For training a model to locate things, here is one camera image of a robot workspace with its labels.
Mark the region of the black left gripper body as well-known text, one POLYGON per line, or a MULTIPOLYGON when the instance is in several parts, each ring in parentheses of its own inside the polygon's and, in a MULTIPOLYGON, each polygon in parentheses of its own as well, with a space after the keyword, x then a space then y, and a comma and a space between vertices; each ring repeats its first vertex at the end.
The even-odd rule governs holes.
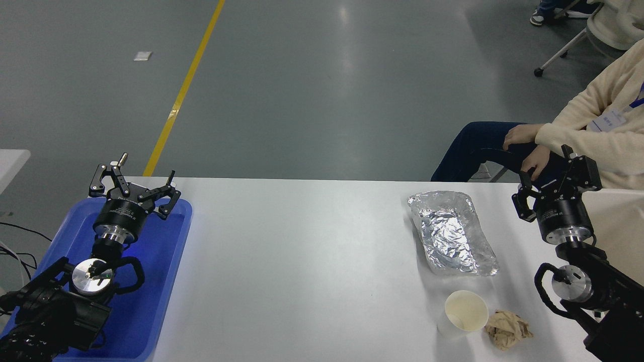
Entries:
POLYGON ((147 216, 152 211, 152 200, 130 200, 122 196, 106 196, 106 202, 94 222, 99 237, 117 234, 122 238, 139 238, 147 216))

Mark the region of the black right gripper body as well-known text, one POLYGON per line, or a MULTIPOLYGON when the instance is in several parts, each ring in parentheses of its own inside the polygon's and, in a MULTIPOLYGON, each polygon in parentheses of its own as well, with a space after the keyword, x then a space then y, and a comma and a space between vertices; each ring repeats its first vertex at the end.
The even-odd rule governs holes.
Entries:
POLYGON ((582 196, 568 199, 539 197, 534 202, 534 213, 542 240, 565 240, 566 237, 587 240, 594 234, 582 196))

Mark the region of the person's hand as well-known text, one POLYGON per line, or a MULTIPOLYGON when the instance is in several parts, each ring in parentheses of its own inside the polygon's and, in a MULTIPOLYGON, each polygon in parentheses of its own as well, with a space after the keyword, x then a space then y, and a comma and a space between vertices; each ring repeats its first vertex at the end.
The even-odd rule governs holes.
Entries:
POLYGON ((521 171, 531 174, 531 180, 536 181, 545 169, 550 159, 550 150, 545 146, 536 146, 535 149, 523 160, 521 171))
POLYGON ((511 128, 504 137, 504 142, 502 144, 502 149, 504 151, 509 150, 509 146, 513 144, 525 144, 534 142, 538 131, 544 124, 519 124, 511 128))

